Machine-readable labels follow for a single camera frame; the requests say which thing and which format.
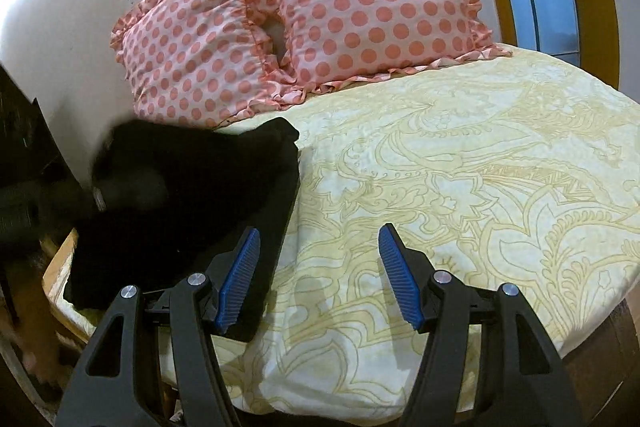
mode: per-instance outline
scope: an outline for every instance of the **black fabric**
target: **black fabric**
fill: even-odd
[[[298,131],[276,118],[232,135],[142,120],[117,126],[94,168],[100,179],[140,168],[163,178],[168,201],[142,213],[116,210],[78,223],[65,299],[106,309],[128,284],[143,291],[175,285],[233,250],[244,227],[260,231],[260,259],[238,327],[255,333],[298,187]]]

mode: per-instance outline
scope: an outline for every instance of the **mattress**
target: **mattress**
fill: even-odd
[[[301,186],[264,320],[249,344],[214,337],[233,403],[375,425],[407,402],[426,344],[402,320],[378,255],[393,223],[436,269],[489,289],[516,283],[562,356],[640,273],[640,105],[537,52],[316,96],[283,113],[299,131]],[[88,338],[99,320],[47,290]],[[175,383],[161,335],[162,374]],[[459,409],[473,404],[470,328]]]

